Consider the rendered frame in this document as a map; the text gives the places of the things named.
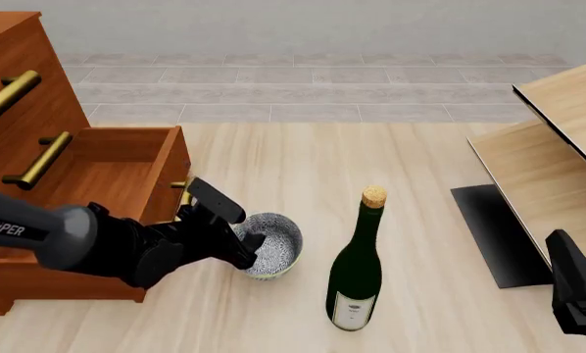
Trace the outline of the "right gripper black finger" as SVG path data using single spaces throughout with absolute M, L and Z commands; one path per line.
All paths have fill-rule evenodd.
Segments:
M 546 245 L 557 299 L 586 299 L 586 257 L 563 229 L 555 229 Z

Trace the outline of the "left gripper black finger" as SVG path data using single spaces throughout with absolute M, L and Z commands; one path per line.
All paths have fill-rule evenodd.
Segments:
M 249 270 L 257 261 L 258 249 L 263 246 L 266 236 L 260 233 L 246 233 L 243 240 L 240 241 L 241 252 L 239 261 L 239 270 Z

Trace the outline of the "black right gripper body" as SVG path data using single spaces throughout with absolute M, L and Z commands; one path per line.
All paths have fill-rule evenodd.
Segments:
M 586 336 L 586 301 L 563 302 L 560 291 L 553 288 L 553 312 L 564 334 Z

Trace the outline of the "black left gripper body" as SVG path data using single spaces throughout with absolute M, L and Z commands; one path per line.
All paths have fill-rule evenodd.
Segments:
M 248 265 L 248 250 L 229 223 L 204 205 L 182 205 L 177 217 L 179 240 L 183 246 L 180 265 L 216 258 L 232 266 Z

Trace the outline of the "patterned black and white bowl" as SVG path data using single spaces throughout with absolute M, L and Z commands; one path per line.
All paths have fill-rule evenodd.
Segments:
M 253 267 L 244 273 L 258 281 L 269 281 L 288 273 L 299 261 L 303 249 L 303 236 L 289 218 L 275 213 L 254 214 L 234 226 L 239 240 L 249 234 L 262 234 L 265 241 L 255 254 Z

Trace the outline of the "wooden cabinet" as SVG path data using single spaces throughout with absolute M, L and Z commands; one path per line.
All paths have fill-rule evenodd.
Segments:
M 67 139 L 87 126 L 40 14 L 0 12 L 0 192 L 44 208 L 67 202 Z M 81 299 L 88 281 L 0 247 L 0 316 L 17 299 Z

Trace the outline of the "pale wooden rack, black base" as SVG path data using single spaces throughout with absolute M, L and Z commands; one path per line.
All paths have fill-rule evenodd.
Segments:
M 452 191 L 502 288 L 551 283 L 546 239 L 556 229 L 586 256 L 586 64 L 513 93 L 534 120 L 470 137 L 491 183 Z

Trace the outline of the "dark green corked wine bottle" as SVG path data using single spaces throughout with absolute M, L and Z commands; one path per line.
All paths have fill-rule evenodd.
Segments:
M 345 331 L 364 328 L 378 299 L 382 270 L 376 240 L 386 199 L 384 187 L 365 187 L 353 236 L 330 270 L 325 310 Z

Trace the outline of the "open empty wooden drawer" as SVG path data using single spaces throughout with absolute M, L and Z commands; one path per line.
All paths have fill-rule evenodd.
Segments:
M 97 202 L 113 217 L 144 225 L 172 220 L 191 161 L 182 129 L 83 128 L 32 190 L 4 184 L 45 151 L 34 146 L 20 164 L 0 168 L 0 192 L 34 205 Z M 0 247 L 0 315 L 17 299 L 115 299 L 142 302 L 146 291 L 117 278 L 44 270 L 32 252 Z

